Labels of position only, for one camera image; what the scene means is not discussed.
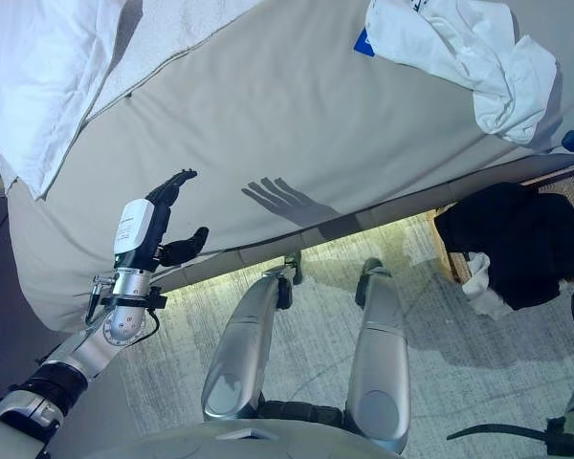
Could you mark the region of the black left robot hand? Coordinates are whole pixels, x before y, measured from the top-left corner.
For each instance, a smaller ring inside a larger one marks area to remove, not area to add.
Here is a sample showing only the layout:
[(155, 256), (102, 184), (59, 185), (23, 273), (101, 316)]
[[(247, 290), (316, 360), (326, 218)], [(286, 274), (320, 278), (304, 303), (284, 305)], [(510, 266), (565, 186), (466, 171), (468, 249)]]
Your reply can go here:
[(184, 169), (123, 208), (113, 248), (116, 269), (153, 273), (160, 266), (179, 266), (198, 256), (210, 233), (206, 227), (188, 239), (163, 242), (180, 187), (196, 176), (196, 171)]

